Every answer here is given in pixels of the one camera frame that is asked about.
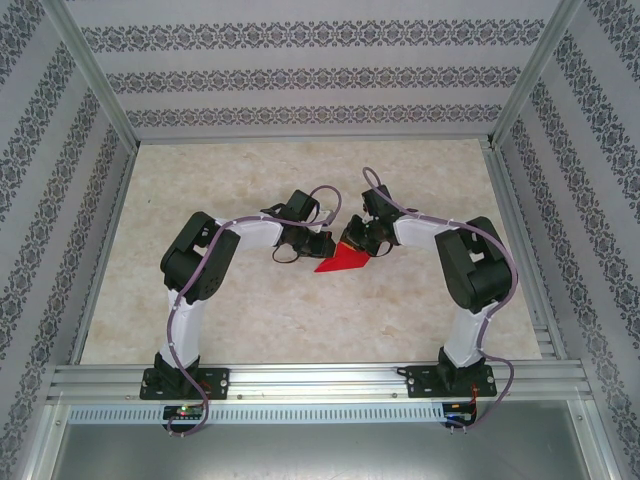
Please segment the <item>red square paper sheet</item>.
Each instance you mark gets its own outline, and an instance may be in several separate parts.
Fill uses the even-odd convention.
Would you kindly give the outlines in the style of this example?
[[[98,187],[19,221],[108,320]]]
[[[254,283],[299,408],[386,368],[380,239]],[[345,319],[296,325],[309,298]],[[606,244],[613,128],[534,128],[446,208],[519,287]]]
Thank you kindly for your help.
[[[364,267],[370,259],[371,256],[365,251],[356,250],[344,242],[339,242],[334,255],[324,259],[314,272],[328,273],[359,269]]]

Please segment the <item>grey metal sheet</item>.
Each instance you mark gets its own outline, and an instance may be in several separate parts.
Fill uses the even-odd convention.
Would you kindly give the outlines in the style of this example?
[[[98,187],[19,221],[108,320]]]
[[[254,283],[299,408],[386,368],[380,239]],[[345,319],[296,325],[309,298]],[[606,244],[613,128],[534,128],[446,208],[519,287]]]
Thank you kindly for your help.
[[[425,424],[68,428],[52,480],[600,480],[566,432]]]

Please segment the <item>right controller circuit board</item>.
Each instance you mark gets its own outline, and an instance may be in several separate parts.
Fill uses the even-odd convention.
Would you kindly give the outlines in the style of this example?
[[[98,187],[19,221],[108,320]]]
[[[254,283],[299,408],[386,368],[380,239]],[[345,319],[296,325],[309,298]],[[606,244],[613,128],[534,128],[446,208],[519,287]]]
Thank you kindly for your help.
[[[447,419],[459,423],[474,422],[477,416],[477,405],[475,401],[466,403],[446,403],[443,406],[444,415]]]

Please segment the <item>controller circuit board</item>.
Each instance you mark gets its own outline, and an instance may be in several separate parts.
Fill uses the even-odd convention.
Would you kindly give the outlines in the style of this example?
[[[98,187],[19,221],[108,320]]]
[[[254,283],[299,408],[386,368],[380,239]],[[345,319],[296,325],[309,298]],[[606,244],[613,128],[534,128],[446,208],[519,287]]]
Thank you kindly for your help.
[[[201,405],[173,405],[165,406],[163,419],[165,421],[200,421],[205,409]]]
[[[475,401],[466,403],[446,403],[443,406],[444,415],[447,419],[459,423],[474,422],[477,416],[477,405]]]

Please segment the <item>left controller circuit board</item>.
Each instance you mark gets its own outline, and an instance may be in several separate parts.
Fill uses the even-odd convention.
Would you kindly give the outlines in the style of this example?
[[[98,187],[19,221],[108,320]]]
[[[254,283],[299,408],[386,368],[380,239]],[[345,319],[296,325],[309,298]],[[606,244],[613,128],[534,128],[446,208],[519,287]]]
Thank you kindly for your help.
[[[163,419],[165,421],[200,421],[205,409],[201,405],[173,405],[165,406]]]

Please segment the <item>aluminium back rail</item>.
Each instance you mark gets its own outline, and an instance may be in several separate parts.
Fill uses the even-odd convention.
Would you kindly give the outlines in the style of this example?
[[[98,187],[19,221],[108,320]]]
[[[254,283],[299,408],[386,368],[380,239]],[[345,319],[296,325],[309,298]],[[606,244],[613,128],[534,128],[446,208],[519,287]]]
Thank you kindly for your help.
[[[490,136],[471,134],[403,134],[403,135],[263,135],[237,137],[175,137],[148,138],[140,146],[199,145],[199,144],[253,144],[253,143],[314,143],[314,142],[387,142],[387,141],[464,141],[477,140],[482,148],[491,145]]]

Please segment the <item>aluminium side rail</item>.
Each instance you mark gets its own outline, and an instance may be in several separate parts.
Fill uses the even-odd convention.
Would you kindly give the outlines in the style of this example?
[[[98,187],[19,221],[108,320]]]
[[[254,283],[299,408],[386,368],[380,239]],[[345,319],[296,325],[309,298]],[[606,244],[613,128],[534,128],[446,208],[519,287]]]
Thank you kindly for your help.
[[[91,321],[95,312],[100,289],[106,273],[109,256],[116,237],[118,223],[124,208],[127,191],[131,182],[134,165],[138,157],[141,144],[128,154],[123,170],[119,177],[117,190],[112,197],[112,204],[108,211],[109,215],[105,223],[105,231],[101,238],[100,248],[96,257],[95,265],[92,268],[89,279],[88,290],[83,300],[82,308],[78,317],[78,322],[71,339],[66,365],[78,365],[82,359],[86,339],[91,326]]]
[[[538,340],[542,357],[546,360],[568,360],[507,168],[500,153],[488,141],[481,141],[480,145],[534,330],[545,333]]]

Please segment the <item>aluminium mounting rail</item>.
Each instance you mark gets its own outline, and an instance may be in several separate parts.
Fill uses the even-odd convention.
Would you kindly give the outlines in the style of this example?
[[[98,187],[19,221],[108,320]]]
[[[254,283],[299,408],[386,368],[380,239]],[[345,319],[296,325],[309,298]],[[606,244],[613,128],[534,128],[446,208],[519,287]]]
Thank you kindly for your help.
[[[515,360],[514,373],[492,363],[490,379],[508,400],[583,400],[593,397],[577,360]],[[229,403],[311,404],[408,402],[405,379],[392,363],[229,365]],[[68,365],[53,370],[45,399],[51,404],[133,404],[144,365]]]

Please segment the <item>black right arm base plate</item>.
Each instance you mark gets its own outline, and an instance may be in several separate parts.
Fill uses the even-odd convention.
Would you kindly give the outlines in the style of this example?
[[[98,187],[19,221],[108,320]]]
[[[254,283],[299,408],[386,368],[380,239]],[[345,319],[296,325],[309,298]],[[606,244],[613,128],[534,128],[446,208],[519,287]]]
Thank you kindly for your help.
[[[406,382],[410,398],[492,398],[497,395],[493,370],[482,364],[454,368],[444,364],[399,367],[396,373]]]

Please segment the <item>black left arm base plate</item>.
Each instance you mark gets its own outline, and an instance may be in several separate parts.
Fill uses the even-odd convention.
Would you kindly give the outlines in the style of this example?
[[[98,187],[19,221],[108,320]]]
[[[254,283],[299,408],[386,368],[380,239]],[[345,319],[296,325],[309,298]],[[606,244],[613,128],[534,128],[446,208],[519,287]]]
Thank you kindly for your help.
[[[225,400],[230,371],[223,368],[198,368],[189,375],[209,400]],[[144,370],[139,398],[142,400],[198,400],[199,390],[176,368],[161,372],[156,368]]]

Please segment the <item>aluminium frame post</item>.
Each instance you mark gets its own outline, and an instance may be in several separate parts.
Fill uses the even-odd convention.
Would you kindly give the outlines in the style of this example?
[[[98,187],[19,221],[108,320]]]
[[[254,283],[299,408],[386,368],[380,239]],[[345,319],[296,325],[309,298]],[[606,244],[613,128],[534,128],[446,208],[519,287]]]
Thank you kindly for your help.
[[[140,140],[65,0],[41,3],[126,149],[137,152]]]
[[[495,150],[505,140],[530,92],[541,76],[554,49],[569,27],[583,0],[559,0],[541,33],[529,60],[510,93],[493,130],[488,135],[489,148]]]

